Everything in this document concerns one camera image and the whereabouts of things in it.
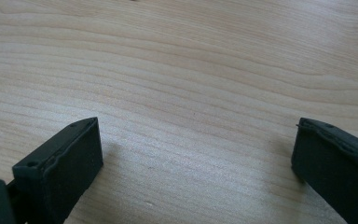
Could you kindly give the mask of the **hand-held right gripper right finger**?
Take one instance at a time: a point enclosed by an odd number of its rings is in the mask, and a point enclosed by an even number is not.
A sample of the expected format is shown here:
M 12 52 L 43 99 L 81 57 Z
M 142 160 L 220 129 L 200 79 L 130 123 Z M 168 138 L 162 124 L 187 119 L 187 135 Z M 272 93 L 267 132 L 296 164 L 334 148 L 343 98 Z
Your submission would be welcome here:
M 292 170 L 348 224 L 358 224 L 358 138 L 315 119 L 297 127 Z

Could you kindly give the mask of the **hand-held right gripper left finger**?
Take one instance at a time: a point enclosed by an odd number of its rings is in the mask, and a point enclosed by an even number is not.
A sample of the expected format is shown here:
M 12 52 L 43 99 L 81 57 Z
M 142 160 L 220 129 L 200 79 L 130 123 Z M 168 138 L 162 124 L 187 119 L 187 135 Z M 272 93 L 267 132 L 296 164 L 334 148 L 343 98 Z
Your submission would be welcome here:
M 29 224 L 62 224 L 103 167 L 96 118 L 74 122 L 12 167 Z

